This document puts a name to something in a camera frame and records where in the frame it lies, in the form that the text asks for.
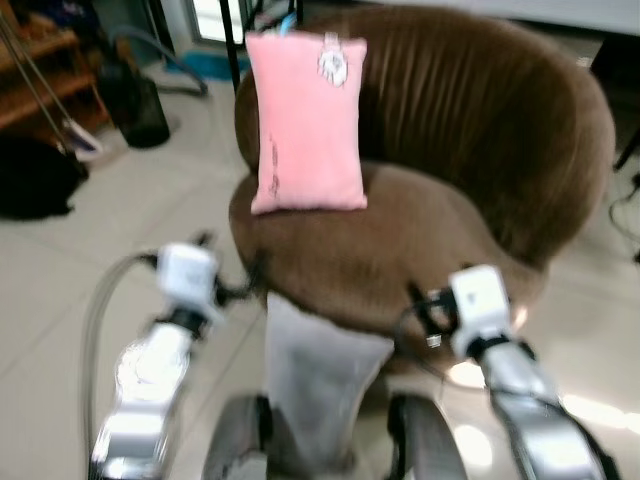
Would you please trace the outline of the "pink pillow with print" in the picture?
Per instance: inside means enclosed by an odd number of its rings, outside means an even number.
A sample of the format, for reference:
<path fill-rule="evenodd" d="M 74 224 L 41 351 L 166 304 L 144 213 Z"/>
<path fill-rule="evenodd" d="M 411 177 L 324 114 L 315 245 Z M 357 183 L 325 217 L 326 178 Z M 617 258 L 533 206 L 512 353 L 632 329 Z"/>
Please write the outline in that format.
<path fill-rule="evenodd" d="M 252 214 L 365 209 L 358 101 L 365 38 L 261 33 L 247 38 L 259 113 Z"/>

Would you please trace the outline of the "black bag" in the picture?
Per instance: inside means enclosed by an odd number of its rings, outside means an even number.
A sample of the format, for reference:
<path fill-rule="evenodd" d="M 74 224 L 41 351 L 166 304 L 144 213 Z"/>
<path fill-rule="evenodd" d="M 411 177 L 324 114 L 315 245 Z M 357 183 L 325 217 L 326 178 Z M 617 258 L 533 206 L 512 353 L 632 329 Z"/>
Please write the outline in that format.
<path fill-rule="evenodd" d="M 35 137 L 0 133 L 0 219 L 35 221 L 74 211 L 70 197 L 90 178 L 76 154 Z"/>

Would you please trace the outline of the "robot right leg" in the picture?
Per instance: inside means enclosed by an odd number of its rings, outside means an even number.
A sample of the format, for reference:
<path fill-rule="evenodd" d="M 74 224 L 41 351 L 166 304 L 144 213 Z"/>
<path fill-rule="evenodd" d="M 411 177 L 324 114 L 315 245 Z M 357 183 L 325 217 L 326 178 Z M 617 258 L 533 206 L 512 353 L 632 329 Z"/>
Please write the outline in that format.
<path fill-rule="evenodd" d="M 385 480 L 468 480 L 451 425 L 433 398 L 394 393 L 387 430 L 394 449 Z"/>

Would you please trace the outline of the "black metal stand pole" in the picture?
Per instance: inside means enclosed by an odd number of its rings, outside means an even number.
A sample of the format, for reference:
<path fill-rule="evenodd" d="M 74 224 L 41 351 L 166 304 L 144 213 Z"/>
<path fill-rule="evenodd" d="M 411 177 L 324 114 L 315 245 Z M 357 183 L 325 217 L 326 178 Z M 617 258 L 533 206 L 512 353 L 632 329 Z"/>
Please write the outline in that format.
<path fill-rule="evenodd" d="M 224 49 L 232 91 L 236 93 L 241 86 L 243 73 L 241 69 L 241 42 L 247 31 L 248 0 L 216 0 L 218 1 L 221 32 L 224 33 Z"/>

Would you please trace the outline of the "robot leg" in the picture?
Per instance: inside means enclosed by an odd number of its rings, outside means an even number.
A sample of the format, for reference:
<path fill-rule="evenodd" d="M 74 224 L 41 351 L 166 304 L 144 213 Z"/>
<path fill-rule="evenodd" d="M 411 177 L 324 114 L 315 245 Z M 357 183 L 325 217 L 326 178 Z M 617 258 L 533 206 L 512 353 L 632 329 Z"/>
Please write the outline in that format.
<path fill-rule="evenodd" d="M 433 398 L 394 393 L 387 430 L 394 449 L 385 480 L 468 480 L 451 425 Z"/>
<path fill-rule="evenodd" d="M 239 394 L 224 403 L 212 433 L 201 480 L 269 480 L 268 444 L 273 413 L 261 394 Z"/>

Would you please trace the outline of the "black waste bin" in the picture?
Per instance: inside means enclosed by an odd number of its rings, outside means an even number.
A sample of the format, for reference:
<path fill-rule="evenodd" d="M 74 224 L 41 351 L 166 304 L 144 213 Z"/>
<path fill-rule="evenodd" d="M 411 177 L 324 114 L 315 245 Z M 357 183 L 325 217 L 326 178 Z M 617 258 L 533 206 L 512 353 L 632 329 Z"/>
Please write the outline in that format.
<path fill-rule="evenodd" d="M 105 61 L 96 73 L 96 86 L 111 122 L 132 148 L 155 148 L 172 136 L 152 79 L 125 63 Z"/>

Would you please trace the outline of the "brown round velvet sofa chair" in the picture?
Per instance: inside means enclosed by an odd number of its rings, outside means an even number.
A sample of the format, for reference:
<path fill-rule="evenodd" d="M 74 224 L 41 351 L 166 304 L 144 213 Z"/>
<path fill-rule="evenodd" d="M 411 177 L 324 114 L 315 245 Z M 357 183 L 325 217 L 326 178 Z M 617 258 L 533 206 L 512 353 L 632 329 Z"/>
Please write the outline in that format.
<path fill-rule="evenodd" d="M 588 224 L 611 177 L 614 119 L 594 74 L 552 38 L 448 6 L 355 6 L 300 32 L 365 38 L 358 152 L 369 206 L 253 215 L 256 83 L 236 92 L 247 174 L 228 207 L 244 268 L 268 252 L 264 291 L 340 328 L 394 339 L 407 284 L 436 291 L 481 264 L 502 273 L 525 323 L 550 265 Z M 397 364 L 460 361 L 404 325 Z"/>

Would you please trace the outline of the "grey pillow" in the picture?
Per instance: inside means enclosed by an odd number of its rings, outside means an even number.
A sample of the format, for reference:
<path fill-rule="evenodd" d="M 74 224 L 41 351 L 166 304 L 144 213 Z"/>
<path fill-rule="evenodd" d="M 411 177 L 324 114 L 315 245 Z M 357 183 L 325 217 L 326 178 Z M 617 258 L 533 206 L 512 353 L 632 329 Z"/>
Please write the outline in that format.
<path fill-rule="evenodd" d="M 283 421 L 270 452 L 289 475 L 348 471 L 358 411 L 393 340 L 340 328 L 276 293 L 266 297 L 266 315 L 266 397 Z"/>

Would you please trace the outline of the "robot left leg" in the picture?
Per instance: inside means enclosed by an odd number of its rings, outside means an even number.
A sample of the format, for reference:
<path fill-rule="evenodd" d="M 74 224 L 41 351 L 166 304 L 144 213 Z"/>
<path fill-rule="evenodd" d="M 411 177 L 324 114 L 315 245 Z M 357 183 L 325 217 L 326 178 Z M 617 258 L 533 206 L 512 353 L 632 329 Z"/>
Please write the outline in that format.
<path fill-rule="evenodd" d="M 239 394 L 224 403 L 212 433 L 201 480 L 269 480 L 268 444 L 273 413 L 261 394 Z"/>

